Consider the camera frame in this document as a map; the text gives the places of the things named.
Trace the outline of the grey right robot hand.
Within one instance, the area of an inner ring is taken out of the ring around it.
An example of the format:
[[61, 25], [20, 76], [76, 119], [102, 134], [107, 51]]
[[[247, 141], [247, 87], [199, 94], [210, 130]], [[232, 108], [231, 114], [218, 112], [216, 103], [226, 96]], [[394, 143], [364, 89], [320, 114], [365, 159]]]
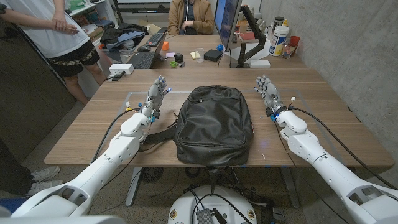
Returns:
[[261, 94], [263, 102], [266, 106], [267, 117], [277, 117], [283, 111], [287, 111], [287, 107], [283, 104], [280, 94], [276, 86], [271, 82], [270, 78], [265, 75], [256, 78], [258, 87], [254, 89]]

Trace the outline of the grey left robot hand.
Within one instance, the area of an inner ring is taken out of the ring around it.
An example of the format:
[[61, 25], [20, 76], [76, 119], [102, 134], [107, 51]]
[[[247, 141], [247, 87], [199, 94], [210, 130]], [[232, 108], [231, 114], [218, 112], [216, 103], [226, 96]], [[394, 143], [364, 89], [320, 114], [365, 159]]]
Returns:
[[165, 78], [160, 75], [150, 86], [146, 100], [141, 108], [141, 114], [148, 118], [154, 116], [159, 119], [160, 107], [164, 96], [171, 91], [171, 88], [167, 88]]

